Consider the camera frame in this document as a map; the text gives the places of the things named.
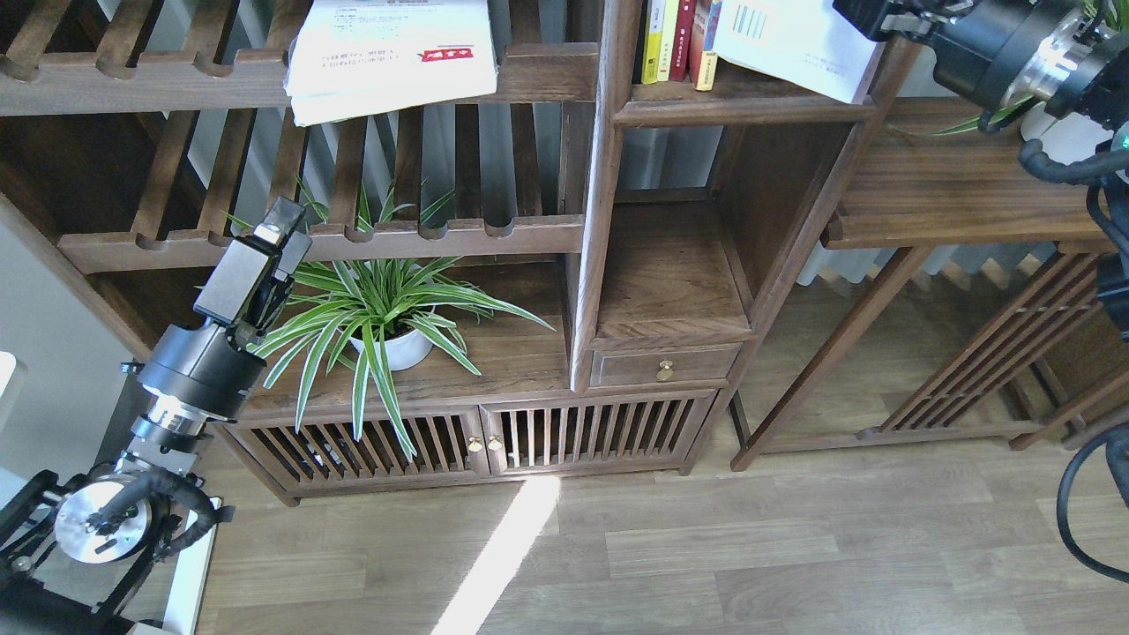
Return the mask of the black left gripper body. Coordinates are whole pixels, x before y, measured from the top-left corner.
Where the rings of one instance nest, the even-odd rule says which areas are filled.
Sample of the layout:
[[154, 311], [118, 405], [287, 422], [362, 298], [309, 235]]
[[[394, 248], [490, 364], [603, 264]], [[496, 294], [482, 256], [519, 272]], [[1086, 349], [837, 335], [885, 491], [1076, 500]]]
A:
[[297, 241], [234, 240], [194, 302], [198, 328], [170, 325], [138, 372], [156, 401], [133, 423], [137, 440], [192, 452], [207, 421], [237, 421], [265, 369], [259, 343], [294, 288]]

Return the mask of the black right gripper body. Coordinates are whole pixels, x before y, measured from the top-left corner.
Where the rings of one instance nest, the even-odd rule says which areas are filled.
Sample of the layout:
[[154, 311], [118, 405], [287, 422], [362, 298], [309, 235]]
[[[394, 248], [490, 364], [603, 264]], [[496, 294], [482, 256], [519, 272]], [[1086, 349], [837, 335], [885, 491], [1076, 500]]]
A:
[[1080, 1], [834, 1], [870, 41], [893, 36], [931, 47], [937, 84], [980, 108], [1027, 98], [1080, 111], [1108, 70], [1108, 32]]

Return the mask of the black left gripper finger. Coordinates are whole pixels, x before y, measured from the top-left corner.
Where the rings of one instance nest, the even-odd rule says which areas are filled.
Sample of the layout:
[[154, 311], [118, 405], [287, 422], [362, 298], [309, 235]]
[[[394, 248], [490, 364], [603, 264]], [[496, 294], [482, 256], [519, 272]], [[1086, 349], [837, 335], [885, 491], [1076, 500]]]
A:
[[305, 214], [305, 206], [275, 198], [265, 219], [251, 230], [251, 244], [280, 256], [280, 266], [299, 266], [313, 244]]

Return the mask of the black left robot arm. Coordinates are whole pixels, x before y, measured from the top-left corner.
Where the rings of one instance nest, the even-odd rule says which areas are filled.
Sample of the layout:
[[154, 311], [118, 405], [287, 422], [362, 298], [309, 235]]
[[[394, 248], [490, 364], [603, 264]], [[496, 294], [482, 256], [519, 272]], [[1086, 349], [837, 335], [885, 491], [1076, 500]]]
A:
[[[301, 205], [277, 198], [264, 220], [234, 238], [194, 310], [201, 327], [169, 327], [146, 364], [126, 373], [154, 395], [108, 475], [65, 485], [44, 470], [3, 508], [5, 634], [125, 634], [122, 616], [154, 564], [193, 546], [234, 515], [201, 488], [193, 466], [207, 421], [234, 421], [265, 360], [250, 347], [273, 325], [310, 249]], [[34, 579], [54, 549], [86, 564], [132, 559], [100, 603], [56, 594]]]

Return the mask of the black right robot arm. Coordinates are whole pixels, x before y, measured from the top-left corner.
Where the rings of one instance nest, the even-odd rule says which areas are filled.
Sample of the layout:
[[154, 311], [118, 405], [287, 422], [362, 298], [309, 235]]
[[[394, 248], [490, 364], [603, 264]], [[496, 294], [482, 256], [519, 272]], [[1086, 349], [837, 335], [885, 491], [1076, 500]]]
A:
[[1113, 242], [1097, 266], [1097, 297], [1126, 336], [1126, 8], [1113, 1], [835, 1], [866, 40], [900, 36], [933, 49], [937, 84], [981, 108], [994, 134], [1036, 105], [1111, 132], [1086, 158], [1054, 160], [1039, 139], [1019, 163], [1047, 183], [1086, 188], [1086, 210]]

